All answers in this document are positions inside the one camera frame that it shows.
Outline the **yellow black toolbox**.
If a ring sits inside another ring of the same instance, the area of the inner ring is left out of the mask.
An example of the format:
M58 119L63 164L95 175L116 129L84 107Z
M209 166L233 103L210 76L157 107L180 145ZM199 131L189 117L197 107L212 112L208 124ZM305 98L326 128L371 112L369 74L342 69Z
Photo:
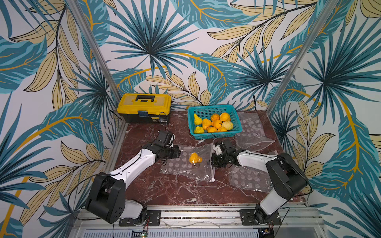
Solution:
M172 98L167 94L124 94L117 112L129 124L166 124Z

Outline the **clear zip-top bag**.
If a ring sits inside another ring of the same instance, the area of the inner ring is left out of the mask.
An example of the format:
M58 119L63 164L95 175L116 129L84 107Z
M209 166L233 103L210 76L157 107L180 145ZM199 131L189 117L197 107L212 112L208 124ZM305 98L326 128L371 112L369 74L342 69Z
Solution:
M275 142L275 140L265 136L264 127L258 114L238 112L238 116L242 125L242 132L237 133L234 139L239 148L259 152Z

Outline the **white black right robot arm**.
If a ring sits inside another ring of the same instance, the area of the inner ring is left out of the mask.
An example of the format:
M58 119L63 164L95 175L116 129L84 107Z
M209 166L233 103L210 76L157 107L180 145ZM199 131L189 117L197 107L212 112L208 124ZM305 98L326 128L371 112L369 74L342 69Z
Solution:
M278 210L309 185L305 173L287 153L265 155L237 149L230 140L216 142L212 146L211 164L225 168L228 164L250 167L269 175L272 190L256 205L253 213L241 213L242 223L247 225L280 225Z

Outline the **orange pear from bag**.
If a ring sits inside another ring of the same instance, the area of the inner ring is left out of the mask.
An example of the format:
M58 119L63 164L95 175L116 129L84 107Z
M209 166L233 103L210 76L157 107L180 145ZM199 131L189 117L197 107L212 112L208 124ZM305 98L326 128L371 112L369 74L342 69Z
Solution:
M211 126L211 120L205 118L202 120L202 128L206 131Z
M223 123L223 121L221 121L221 120L216 120L216 121L214 121L214 122L211 123L211 126L217 128L217 129L219 129L220 127L222 127L222 123Z

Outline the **yellow fruit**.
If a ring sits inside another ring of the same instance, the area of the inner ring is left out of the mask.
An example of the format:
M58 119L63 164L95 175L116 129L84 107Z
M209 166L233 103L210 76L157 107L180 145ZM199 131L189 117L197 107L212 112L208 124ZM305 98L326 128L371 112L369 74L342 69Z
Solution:
M225 128L225 127L220 127L218 130L217 130L217 132L227 132L228 130L227 130L227 128Z

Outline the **left aluminium frame post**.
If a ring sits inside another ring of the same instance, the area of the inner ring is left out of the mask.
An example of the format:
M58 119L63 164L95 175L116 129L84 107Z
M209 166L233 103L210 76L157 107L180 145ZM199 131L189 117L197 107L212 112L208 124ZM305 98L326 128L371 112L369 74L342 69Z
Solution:
M80 29L82 30L82 33L83 33L86 41L88 42L89 47L92 50L94 57L95 57L98 65L99 65L99 67L101 68L101 70L105 76L105 79L106 79L107 83L109 84L111 91L113 92L116 100L120 101L121 95L120 95L120 92L117 88L115 80L114 80L114 78L113 78L113 76L112 76L112 74L111 74L111 72L107 66L107 63L106 63L104 57L102 56L101 50L100 50L100 48L96 42L96 39L92 33L92 30L90 29L90 25L86 21L85 15L84 15L83 11L81 10L78 1L68 0L67 4L70 7L72 14L73 14L75 20L77 21Z

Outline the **large orange brown-stem pear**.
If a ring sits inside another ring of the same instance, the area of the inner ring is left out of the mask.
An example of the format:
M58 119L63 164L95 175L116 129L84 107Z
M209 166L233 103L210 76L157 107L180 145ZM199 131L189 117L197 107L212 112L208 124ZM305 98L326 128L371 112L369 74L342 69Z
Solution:
M231 117L228 113L222 113L219 117L222 122L231 121Z

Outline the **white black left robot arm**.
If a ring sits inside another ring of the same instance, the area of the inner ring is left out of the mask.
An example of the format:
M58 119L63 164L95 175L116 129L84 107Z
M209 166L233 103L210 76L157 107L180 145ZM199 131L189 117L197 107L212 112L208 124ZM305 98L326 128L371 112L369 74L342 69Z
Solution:
M132 219L136 224L146 224L147 208L139 202L126 200L130 184L148 167L158 161L177 159L181 155L174 145L175 136L169 131L160 131L156 139L144 145L128 162L110 173L99 173L91 186L85 209L108 222Z

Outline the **aluminium frame post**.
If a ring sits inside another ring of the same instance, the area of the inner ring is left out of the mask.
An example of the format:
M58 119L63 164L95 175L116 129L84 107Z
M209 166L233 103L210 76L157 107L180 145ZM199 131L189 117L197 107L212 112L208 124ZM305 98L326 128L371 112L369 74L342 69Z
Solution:
M310 47L312 46L315 39L318 37L321 29L324 27L325 22L328 20L331 12L334 10L335 6L337 5L339 1L328 1L324 8L322 9L322 12L319 17L317 17L316 23L312 26L311 32L309 35L307 35L303 45L301 46L301 49L296 54L292 64L290 65L290 68L288 69L284 79L279 84L277 91L274 93L272 100L266 110L266 113L268 116L270 116L274 112L274 108L276 106L276 102L280 99L282 96L283 91L287 87L289 81L291 80L291 77L294 75L296 69L298 68L301 60L305 56L305 54L308 52Z
M96 42L96 39L92 33L92 30L90 29L90 25L86 21L85 15L84 15L83 11L81 10L78 1L68 0L67 4L70 7L72 14L73 14L75 20L77 21L80 29L82 30L82 33L83 33L86 41L88 42L89 47L92 50L94 57L95 57L98 65L99 65L99 67L101 68L101 70L105 76L105 79L106 79L107 83L109 84L111 91L113 92L116 100L120 101L121 95L120 95L120 92L117 88L115 80L114 80L114 78L113 78L113 76L112 76L112 74L111 74L111 72L107 66L107 63L106 63L104 57L102 56L101 50L100 50L100 48Z

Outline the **dotted zip-top bag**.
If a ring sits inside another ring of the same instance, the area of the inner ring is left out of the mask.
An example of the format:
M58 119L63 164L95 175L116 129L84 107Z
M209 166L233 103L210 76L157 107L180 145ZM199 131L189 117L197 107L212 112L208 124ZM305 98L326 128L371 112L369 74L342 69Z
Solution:
M214 182L215 169L211 165L212 145L206 144L200 147L179 146L181 154L179 158L168 160L162 165L160 172L165 175L181 175L193 180ZM189 162L192 153L197 153L203 161L199 164Z
M240 166L233 165L230 167L227 173L230 185L242 190L270 192L272 182L266 168L266 162L269 159L275 159L278 155L277 152L265 155L245 150L240 154L244 154L245 157L254 156L255 167L244 166L241 162Z

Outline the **teal plastic basket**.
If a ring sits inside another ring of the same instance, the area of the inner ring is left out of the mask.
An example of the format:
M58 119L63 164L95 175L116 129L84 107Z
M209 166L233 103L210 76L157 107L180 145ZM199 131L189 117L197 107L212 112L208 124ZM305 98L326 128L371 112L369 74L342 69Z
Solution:
M191 135L198 140L233 137L243 131L238 113L231 105L190 107L188 123Z

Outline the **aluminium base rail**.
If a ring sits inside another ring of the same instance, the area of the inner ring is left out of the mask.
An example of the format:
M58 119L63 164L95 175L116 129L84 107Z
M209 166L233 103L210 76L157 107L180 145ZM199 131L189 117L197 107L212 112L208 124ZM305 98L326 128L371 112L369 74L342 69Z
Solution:
M254 225L252 204L157 205L147 227L96 220L79 214L71 238L327 238L328 230L317 208L306 203L287 203L274 222Z

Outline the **orange fruits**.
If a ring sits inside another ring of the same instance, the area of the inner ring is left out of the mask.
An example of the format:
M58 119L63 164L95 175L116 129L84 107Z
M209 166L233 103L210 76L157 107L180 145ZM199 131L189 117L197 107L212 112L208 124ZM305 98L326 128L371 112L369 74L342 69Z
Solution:
M197 153L192 153L189 157L189 162L192 164L199 164L203 161L203 159L197 154Z

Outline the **right aluminium frame post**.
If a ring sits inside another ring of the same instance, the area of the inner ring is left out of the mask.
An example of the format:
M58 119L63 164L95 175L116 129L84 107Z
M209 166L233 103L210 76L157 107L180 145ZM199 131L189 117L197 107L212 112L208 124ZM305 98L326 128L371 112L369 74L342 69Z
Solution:
M311 32L309 35L307 35L303 45L301 46L301 49L296 54L292 64L290 65L290 68L288 69L284 79L279 84L277 91L274 93L272 100L266 110L266 113L268 116L270 116L274 112L274 108L276 106L276 102L280 99L282 96L283 91L287 87L289 81L291 80L291 77L294 75L296 69L298 68L301 60L305 56L305 54L308 52L310 47L312 46L315 39L318 37L321 29L324 27L325 22L328 20L331 12L334 10L335 6L337 5L339 1L328 1L324 8L322 9L322 12L319 17L317 17L316 23L312 26Z

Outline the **yellow pear long neck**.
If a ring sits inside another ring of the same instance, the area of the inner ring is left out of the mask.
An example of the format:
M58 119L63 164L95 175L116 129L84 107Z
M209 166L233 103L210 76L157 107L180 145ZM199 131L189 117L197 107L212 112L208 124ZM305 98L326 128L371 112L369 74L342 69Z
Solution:
M196 125L196 126L199 126L199 125L201 125L202 124L202 121L203 121L203 119L202 118L200 118L197 114L193 114L193 116L194 116L194 124Z

